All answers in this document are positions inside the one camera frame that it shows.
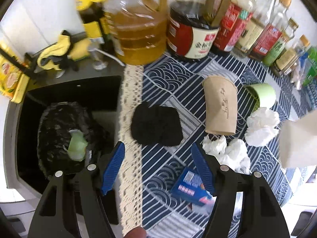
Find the person left hand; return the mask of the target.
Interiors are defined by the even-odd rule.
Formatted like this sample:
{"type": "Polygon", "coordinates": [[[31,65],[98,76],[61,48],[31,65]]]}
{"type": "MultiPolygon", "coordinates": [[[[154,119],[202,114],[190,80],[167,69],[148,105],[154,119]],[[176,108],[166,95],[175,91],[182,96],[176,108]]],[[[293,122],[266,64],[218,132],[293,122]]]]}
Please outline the person left hand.
{"type": "Polygon", "coordinates": [[[146,238],[146,237],[147,237],[147,232],[142,227],[135,227],[124,236],[124,238],[146,238]]]}

